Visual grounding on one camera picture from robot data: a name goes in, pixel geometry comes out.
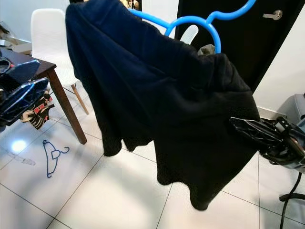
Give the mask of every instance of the black door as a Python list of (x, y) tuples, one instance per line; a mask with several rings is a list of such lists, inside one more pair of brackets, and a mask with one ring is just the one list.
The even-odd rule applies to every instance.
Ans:
[[(180, 0), (178, 17), (196, 15), (207, 18), (215, 11), (233, 12), (241, 8), (247, 0)], [(214, 20), (222, 42), (222, 52), (227, 54), (245, 82), (256, 89), (267, 71), (277, 51), (284, 42), (305, 0), (257, 0), (254, 6), (242, 17), (232, 21)], [(263, 18), (264, 13), (272, 14), (281, 10), (280, 20)], [(180, 39), (189, 24), (176, 30)], [(196, 49), (213, 43), (210, 34), (199, 28), (192, 42)]]

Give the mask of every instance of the door lever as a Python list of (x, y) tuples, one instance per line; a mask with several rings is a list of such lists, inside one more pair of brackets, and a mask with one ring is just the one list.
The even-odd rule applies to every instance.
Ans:
[(282, 16), (283, 16), (283, 11), (281, 10), (276, 10), (273, 12), (273, 14), (267, 14), (267, 13), (263, 14), (263, 18), (271, 18), (275, 21), (280, 20)]

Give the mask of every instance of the dark wood table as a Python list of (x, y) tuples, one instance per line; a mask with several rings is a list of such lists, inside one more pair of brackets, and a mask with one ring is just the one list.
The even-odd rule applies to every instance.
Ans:
[(35, 79), (40, 79), (43, 77), (47, 77), (49, 79), (51, 88), (54, 91), (54, 94), (57, 97), (58, 102), (60, 103), (64, 113), (66, 114), (79, 142), (81, 144), (85, 144), (87, 142), (86, 136), (57, 77), (57, 74), (55, 72), (56, 65), (3, 48), (1, 48), (1, 52), (2, 56), (8, 58), (14, 65), (32, 60), (38, 60), (41, 63), (38, 71), (36, 72)]

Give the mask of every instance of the black jacket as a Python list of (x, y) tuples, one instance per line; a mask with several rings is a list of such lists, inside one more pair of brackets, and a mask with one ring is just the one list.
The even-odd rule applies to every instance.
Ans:
[(160, 184), (180, 181), (206, 209), (256, 149), (231, 116), (259, 120), (252, 92), (224, 54), (198, 56), (119, 0), (67, 8), (70, 58), (102, 131), (104, 154), (154, 140)]

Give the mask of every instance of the blue plastic hanger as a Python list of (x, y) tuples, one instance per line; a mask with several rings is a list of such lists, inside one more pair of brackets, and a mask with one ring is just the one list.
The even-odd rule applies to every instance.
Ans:
[(220, 37), (219, 37), (217, 30), (212, 25), (213, 20), (219, 19), (219, 20), (229, 21), (229, 20), (238, 18), (238, 17), (242, 16), (243, 14), (245, 14), (246, 12), (248, 12), (248, 10), (251, 9), (251, 7), (254, 5), (255, 2), (256, 2), (256, 0), (249, 0), (242, 8), (240, 8), (237, 11), (231, 12), (231, 13), (223, 13), (223, 12), (219, 12), (219, 11), (214, 11), (208, 16), (207, 19), (203, 19), (203, 18), (200, 18), (197, 16), (185, 16), (185, 17), (181, 17), (181, 18), (174, 20), (172, 23), (163, 21), (160, 18), (156, 18), (148, 13), (144, 13), (144, 12), (133, 10), (133, 9), (129, 9), (129, 10), (133, 15), (135, 15), (139, 18), (146, 19), (148, 21), (151, 21), (153, 23), (156, 23), (158, 25), (165, 27), (166, 28), (166, 31), (164, 34), (165, 36), (169, 36), (170, 33), (172, 32), (172, 30), (176, 26), (184, 24), (184, 23), (194, 23), (194, 24), (201, 25), (205, 29), (207, 29), (208, 32), (211, 34), (211, 36), (214, 40), (214, 44), (215, 44), (215, 52), (221, 53)]

